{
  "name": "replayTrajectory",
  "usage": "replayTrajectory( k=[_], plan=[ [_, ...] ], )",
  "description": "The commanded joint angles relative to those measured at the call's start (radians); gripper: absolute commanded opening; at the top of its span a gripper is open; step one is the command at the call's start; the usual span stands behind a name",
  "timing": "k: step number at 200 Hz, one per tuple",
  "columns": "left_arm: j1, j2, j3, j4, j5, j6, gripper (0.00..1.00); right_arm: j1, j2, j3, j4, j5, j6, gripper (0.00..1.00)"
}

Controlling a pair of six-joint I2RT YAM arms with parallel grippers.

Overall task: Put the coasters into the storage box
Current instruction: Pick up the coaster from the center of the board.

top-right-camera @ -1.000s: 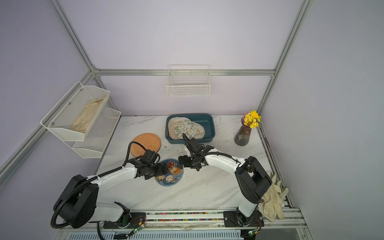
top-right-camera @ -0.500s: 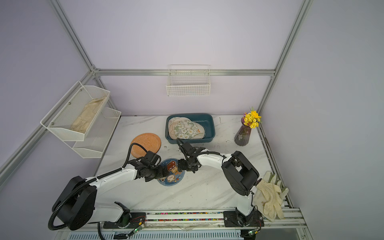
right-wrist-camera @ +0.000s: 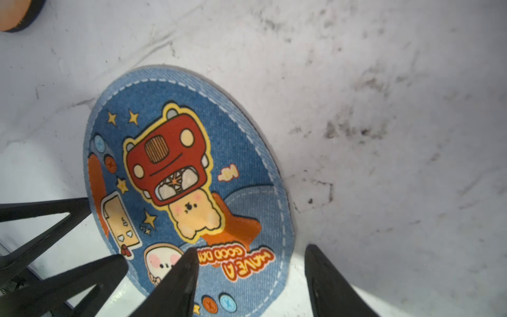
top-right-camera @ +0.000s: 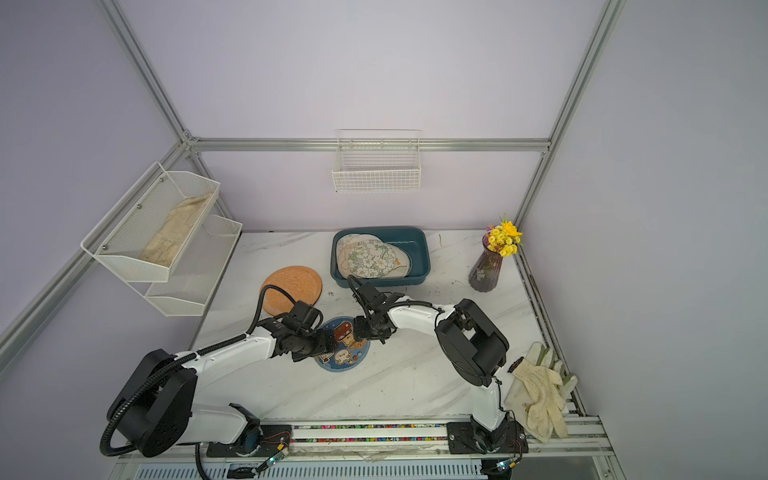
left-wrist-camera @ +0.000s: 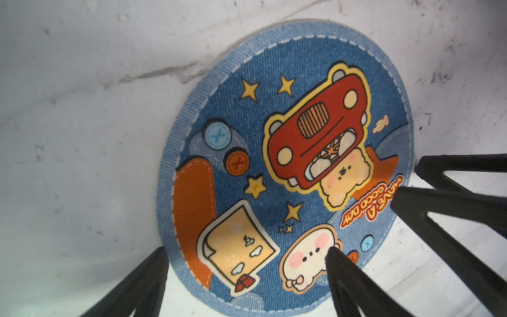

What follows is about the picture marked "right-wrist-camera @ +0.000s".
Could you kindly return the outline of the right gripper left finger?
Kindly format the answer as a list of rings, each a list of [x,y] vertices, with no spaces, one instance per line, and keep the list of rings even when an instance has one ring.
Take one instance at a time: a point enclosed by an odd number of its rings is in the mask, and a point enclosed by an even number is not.
[[[193,316],[197,250],[181,253],[169,247],[153,248],[145,253],[145,263],[155,288],[132,316]]]

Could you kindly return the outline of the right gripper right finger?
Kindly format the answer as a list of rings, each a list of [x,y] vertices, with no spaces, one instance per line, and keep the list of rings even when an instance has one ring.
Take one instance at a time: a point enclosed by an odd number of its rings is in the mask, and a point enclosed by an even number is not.
[[[378,317],[315,244],[306,247],[304,269],[314,316]]]

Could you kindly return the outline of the orange woven round coaster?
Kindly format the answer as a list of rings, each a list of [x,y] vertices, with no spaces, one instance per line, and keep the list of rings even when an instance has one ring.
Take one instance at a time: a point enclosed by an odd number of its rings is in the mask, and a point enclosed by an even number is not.
[[[1,32],[28,28],[39,16],[46,0],[1,0]]]

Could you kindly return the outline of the blue denim bear coaster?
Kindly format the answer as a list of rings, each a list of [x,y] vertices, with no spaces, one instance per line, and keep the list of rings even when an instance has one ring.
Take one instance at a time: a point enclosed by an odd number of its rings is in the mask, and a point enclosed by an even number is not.
[[[92,214],[150,295],[193,248],[195,316],[261,316],[285,288],[289,199],[265,141],[207,79],[145,66],[99,96],[83,144]]]

